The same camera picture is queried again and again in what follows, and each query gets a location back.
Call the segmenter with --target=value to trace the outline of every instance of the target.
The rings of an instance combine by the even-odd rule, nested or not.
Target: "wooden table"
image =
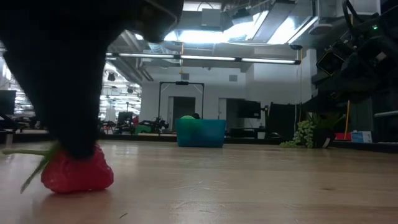
[[[0,157],[1,223],[398,223],[398,157],[375,152],[103,141],[115,183],[52,195],[19,187],[39,157]],[[43,144],[15,144],[39,149]]]

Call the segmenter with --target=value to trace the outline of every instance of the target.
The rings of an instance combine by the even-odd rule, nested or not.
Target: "blue container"
[[[177,142],[180,147],[223,147],[225,120],[177,119]]]

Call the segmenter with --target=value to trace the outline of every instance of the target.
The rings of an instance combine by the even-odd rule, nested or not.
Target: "desk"
[[[14,137],[14,132],[12,131],[0,131],[0,136],[2,137],[1,139],[5,139],[6,147],[11,147],[12,145],[12,138]]]
[[[229,130],[231,138],[265,139],[267,133],[268,130],[264,128],[231,128]]]

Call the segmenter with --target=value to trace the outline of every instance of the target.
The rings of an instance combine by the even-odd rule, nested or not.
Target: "door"
[[[239,110],[239,99],[227,99],[226,100],[226,129],[230,130],[231,128],[244,128],[244,119],[239,118],[238,110]]]
[[[226,120],[226,98],[218,99],[218,119]]]
[[[195,113],[195,102],[194,97],[182,97],[175,96],[173,103],[173,128],[175,131],[175,121],[186,115],[193,115]]]

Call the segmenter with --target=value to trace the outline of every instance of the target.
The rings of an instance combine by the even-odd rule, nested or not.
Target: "monitor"
[[[0,90],[0,114],[14,114],[17,91]]]
[[[261,104],[256,101],[241,100],[238,103],[239,118],[261,119]]]

